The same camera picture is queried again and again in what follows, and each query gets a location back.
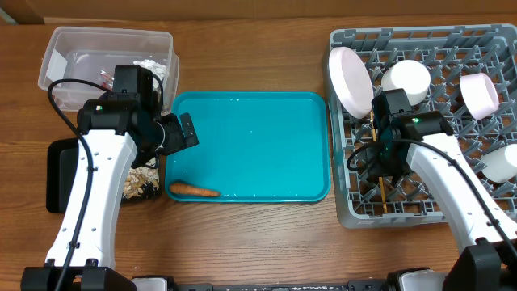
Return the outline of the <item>wooden chopstick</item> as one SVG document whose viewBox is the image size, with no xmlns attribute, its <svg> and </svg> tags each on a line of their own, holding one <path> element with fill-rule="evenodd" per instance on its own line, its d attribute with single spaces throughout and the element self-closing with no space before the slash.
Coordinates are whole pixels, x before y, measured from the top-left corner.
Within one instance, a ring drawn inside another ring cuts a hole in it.
<svg viewBox="0 0 517 291">
<path fill-rule="evenodd" d="M 376 137 L 376 129 L 375 129 L 375 119 L 373 111 L 370 112 L 370 121 L 371 121 L 371 128 L 372 128 L 372 141 L 375 142 L 377 140 Z"/>
<path fill-rule="evenodd" d="M 387 207 L 387 204 L 386 204 L 385 185 L 384 185 L 383 177 L 379 177 L 379 188 L 380 188 L 381 201 L 382 201 L 382 205 L 383 205 L 383 211 L 384 211 L 384 214 L 387 214 L 388 213 L 388 207 Z"/>
</svg>

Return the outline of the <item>orange carrot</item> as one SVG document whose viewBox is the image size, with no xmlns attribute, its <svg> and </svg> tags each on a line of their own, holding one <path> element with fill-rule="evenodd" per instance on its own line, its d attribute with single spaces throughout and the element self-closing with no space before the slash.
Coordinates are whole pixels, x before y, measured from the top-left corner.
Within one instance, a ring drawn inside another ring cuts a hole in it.
<svg viewBox="0 0 517 291">
<path fill-rule="evenodd" d="M 218 197 L 221 195 L 219 192 L 214 190 L 199 188 L 187 183 L 180 182 L 171 183 L 169 190 L 175 194 L 184 196 Z"/>
</svg>

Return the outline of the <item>food scraps and rice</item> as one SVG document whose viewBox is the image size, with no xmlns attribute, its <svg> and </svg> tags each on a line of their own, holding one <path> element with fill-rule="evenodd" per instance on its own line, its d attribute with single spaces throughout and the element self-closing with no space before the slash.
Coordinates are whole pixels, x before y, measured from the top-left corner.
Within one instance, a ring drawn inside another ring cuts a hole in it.
<svg viewBox="0 0 517 291">
<path fill-rule="evenodd" d="M 159 161 L 152 158 L 143 167 L 131 168 L 124 182 L 123 200 L 147 200 L 160 192 Z"/>
</svg>

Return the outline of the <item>white tissue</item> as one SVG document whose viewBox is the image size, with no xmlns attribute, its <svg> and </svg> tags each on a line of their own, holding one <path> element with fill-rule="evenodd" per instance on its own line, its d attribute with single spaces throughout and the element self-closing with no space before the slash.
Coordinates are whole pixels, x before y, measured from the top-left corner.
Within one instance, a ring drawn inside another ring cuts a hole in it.
<svg viewBox="0 0 517 291">
<path fill-rule="evenodd" d="M 157 75 L 161 81 L 164 80 L 166 66 L 150 59 L 144 59 L 143 61 L 134 61 L 134 65 L 139 65 L 143 68 L 150 70 L 153 74 Z"/>
</svg>

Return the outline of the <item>cream bowl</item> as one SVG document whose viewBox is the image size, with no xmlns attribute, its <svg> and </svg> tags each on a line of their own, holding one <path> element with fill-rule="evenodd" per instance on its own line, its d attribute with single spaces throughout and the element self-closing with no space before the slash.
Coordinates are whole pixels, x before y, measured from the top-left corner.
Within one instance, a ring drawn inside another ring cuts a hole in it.
<svg viewBox="0 0 517 291">
<path fill-rule="evenodd" d="M 383 91 L 403 89 L 412 106 L 425 99 L 430 84 L 431 76 L 426 66 L 413 60 L 399 61 L 381 79 Z"/>
</svg>

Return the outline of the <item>red snack wrapper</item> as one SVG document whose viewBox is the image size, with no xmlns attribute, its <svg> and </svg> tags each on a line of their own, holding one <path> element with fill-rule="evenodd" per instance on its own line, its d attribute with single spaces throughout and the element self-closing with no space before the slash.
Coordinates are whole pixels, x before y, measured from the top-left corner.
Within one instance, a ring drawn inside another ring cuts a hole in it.
<svg viewBox="0 0 517 291">
<path fill-rule="evenodd" d="M 100 70 L 100 76 L 102 77 L 102 86 L 111 90 L 114 78 L 106 70 Z"/>
</svg>

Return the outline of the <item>white cup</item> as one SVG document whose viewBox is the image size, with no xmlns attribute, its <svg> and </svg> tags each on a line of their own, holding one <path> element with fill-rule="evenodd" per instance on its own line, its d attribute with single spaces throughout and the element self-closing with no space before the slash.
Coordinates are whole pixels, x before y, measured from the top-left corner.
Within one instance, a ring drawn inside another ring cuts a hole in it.
<svg viewBox="0 0 517 291">
<path fill-rule="evenodd" d="M 516 144 L 506 145 L 492 151 L 481 158 L 485 168 L 483 175 L 495 182 L 504 183 L 516 176 Z"/>
</svg>

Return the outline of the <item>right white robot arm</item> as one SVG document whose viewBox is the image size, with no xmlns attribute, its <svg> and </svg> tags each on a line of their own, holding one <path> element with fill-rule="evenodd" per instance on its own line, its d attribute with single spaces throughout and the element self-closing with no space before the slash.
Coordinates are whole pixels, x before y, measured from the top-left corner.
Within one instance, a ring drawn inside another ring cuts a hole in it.
<svg viewBox="0 0 517 291">
<path fill-rule="evenodd" d="M 377 140 L 363 146 L 364 168 L 398 180 L 414 172 L 426 184 L 455 237 L 460 256 L 448 273 L 389 274 L 393 290 L 514 290 L 516 223 L 495 203 L 438 112 L 374 115 Z"/>
</svg>

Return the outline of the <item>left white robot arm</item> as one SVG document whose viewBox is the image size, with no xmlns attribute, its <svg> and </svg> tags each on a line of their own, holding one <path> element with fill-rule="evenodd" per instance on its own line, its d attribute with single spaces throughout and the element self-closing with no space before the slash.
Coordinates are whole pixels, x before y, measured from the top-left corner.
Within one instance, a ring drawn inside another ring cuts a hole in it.
<svg viewBox="0 0 517 291">
<path fill-rule="evenodd" d="M 157 104 L 89 100 L 78 113 L 78 160 L 61 230 L 44 265 L 23 271 L 22 290 L 170 290 L 163 276 L 115 270 L 115 232 L 130 168 L 198 144 L 191 117 Z"/>
</svg>

